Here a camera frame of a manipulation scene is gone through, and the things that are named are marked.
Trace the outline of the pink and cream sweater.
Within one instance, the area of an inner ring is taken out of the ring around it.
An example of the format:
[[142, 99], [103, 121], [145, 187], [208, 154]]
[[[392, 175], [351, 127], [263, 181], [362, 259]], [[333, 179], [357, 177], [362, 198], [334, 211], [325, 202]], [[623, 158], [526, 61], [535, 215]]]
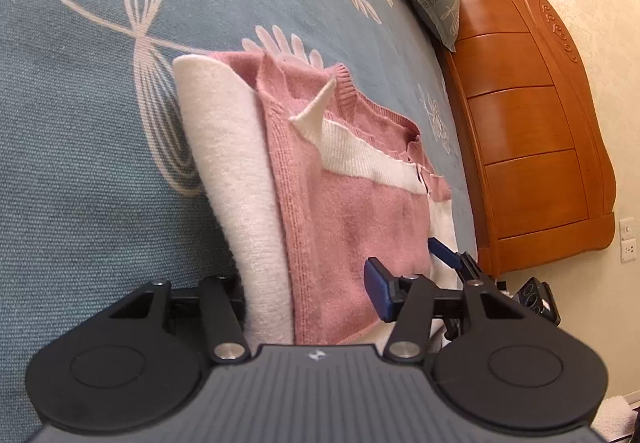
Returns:
[[363, 267], [456, 289], [427, 247], [457, 244], [452, 196], [418, 127], [372, 102], [343, 65], [266, 52], [172, 64], [184, 133], [228, 241], [252, 348], [384, 345]]

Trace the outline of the white wall socket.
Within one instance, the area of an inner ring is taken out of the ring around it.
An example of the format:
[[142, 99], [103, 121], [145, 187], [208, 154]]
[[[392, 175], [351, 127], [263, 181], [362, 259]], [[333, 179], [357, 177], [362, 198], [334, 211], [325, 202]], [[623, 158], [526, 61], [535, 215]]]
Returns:
[[618, 227], [620, 228], [620, 262], [632, 262], [638, 255], [636, 222], [634, 218], [621, 218], [618, 221]]

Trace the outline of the wooden headboard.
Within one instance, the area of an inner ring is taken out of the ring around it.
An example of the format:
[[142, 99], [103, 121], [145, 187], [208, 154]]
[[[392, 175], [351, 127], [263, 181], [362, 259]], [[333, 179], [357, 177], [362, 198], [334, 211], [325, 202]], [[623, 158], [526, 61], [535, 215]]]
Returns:
[[480, 266], [491, 275], [608, 247], [615, 175], [582, 59], [548, 0], [460, 0], [438, 60]]

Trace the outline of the blue floral bed sheet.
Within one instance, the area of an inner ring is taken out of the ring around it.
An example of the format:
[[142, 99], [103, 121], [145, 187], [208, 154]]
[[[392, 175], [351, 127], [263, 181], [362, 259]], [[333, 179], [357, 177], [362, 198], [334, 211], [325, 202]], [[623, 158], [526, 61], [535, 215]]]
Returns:
[[177, 114], [183, 53], [273, 43], [344, 64], [419, 125], [473, 215], [434, 45], [407, 0], [1, 0], [1, 437], [39, 427], [24, 387], [51, 340], [155, 277], [234, 270]]

